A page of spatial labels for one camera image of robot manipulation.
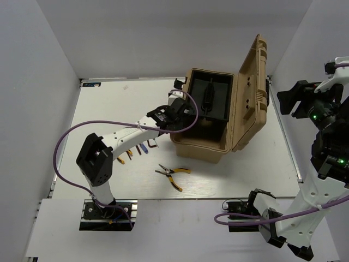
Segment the tan plastic toolbox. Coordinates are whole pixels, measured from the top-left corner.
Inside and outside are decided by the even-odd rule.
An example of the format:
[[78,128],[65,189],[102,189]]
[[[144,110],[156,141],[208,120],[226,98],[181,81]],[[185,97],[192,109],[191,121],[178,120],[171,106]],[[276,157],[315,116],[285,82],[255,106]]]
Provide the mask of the tan plastic toolbox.
[[[223,155],[242,150],[264,127],[269,99],[266,62],[267,43],[257,35],[239,71],[220,72],[234,76],[229,121],[209,121],[198,115],[191,129],[170,136],[178,156],[218,163]],[[202,68],[192,68],[187,72],[185,82],[177,86],[186,92],[184,99],[191,105],[196,104],[188,93],[193,69],[219,72]]]

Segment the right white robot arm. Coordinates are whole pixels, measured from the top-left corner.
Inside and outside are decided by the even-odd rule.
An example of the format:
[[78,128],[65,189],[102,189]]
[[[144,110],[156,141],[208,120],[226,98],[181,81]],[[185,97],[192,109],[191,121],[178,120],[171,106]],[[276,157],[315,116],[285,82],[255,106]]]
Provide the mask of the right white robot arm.
[[348,196],[348,100],[341,101],[343,84],[327,91],[317,91],[318,86],[298,81],[277,94],[281,114],[308,118],[318,129],[299,193],[285,212],[278,211],[274,196],[259,189],[246,204],[250,216],[261,216],[259,231],[266,242],[278,248],[287,244],[306,261],[314,256],[310,241],[330,205]]

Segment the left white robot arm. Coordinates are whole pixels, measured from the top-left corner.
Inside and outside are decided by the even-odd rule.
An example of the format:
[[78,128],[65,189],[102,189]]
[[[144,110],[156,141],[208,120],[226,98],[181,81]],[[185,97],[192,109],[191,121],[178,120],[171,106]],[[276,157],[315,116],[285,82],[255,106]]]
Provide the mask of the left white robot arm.
[[116,132],[101,136],[92,133],[86,137],[76,164],[89,184],[97,202],[96,210],[102,217],[109,218],[115,212],[116,202],[109,185],[114,160],[147,140],[189,129],[188,118],[195,112],[194,105],[176,98],[171,105],[159,106]]

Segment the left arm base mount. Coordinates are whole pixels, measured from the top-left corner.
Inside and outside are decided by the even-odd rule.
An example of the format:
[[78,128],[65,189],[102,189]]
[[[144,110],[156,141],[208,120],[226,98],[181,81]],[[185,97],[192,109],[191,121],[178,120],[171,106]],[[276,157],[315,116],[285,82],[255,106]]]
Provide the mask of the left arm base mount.
[[132,231],[136,222],[137,200],[116,202],[118,208],[100,207],[93,200],[85,200],[79,231]]

